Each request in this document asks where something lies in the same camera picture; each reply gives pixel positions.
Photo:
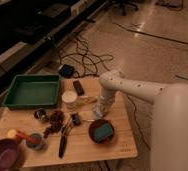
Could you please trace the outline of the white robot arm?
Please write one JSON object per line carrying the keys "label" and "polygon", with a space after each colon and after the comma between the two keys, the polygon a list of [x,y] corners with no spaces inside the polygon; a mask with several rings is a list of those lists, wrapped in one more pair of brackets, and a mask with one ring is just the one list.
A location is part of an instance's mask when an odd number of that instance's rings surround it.
{"label": "white robot arm", "polygon": [[150,171],[188,171],[188,84],[129,80],[119,71],[99,77],[99,105],[121,91],[153,104]]}

